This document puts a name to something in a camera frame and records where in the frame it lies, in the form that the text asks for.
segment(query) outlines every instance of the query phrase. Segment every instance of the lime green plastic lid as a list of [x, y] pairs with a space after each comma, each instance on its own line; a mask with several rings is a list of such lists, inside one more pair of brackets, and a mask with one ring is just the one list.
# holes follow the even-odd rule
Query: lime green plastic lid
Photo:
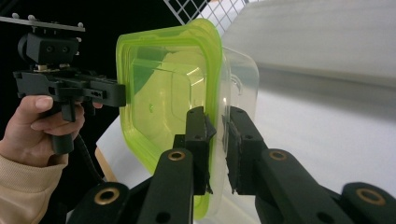
[[[185, 133], [190, 109], [203, 106], [218, 124], [222, 60], [218, 31], [206, 19], [120, 36], [117, 76], [127, 93], [121, 128], [129, 149], [152, 174], [175, 134]], [[208, 197], [194, 197], [195, 219], [205, 215]]]

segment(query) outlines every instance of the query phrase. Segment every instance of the clear plastic container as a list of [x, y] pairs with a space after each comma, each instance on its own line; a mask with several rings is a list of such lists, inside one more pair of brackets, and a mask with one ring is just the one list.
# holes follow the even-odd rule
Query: clear plastic container
[[[194, 219], [216, 213], [221, 200], [229, 106], [232, 99], [242, 103], [238, 98], [247, 93], [241, 89], [249, 76], [241, 71], [245, 60], [244, 55], [222, 47], [216, 27], [206, 19], [121, 35], [117, 44], [118, 81], [126, 85], [127, 93], [127, 104], [120, 109], [122, 132], [129, 149], [150, 173], [161, 154], [172, 148], [175, 134], [185, 133], [190, 109], [203, 106], [217, 130], [209, 157], [214, 194], [194, 197]], [[237, 97], [232, 97], [235, 88]], [[256, 96], [249, 99], [250, 108]]]

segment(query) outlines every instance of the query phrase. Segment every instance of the white wire mesh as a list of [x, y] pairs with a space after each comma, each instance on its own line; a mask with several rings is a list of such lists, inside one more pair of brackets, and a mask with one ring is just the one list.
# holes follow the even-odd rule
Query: white wire mesh
[[181, 24], [205, 18], [223, 35], [248, 0], [163, 0]]

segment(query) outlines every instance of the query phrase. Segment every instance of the beige sleeve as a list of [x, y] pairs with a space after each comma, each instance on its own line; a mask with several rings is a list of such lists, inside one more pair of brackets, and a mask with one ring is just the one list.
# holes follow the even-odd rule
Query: beige sleeve
[[38, 223], [67, 161], [64, 155], [56, 165], [39, 168], [0, 156], [0, 223]]

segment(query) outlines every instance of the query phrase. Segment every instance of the human hand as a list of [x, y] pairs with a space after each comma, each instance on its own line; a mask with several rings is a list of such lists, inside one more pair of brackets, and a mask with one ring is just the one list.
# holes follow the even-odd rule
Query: human hand
[[71, 133], [73, 139], [84, 124], [84, 108], [75, 104], [76, 121], [63, 120], [61, 113], [44, 117], [53, 100], [49, 96], [25, 96], [8, 122], [5, 135], [0, 141], [0, 155], [21, 164], [45, 167], [56, 157], [51, 135]]

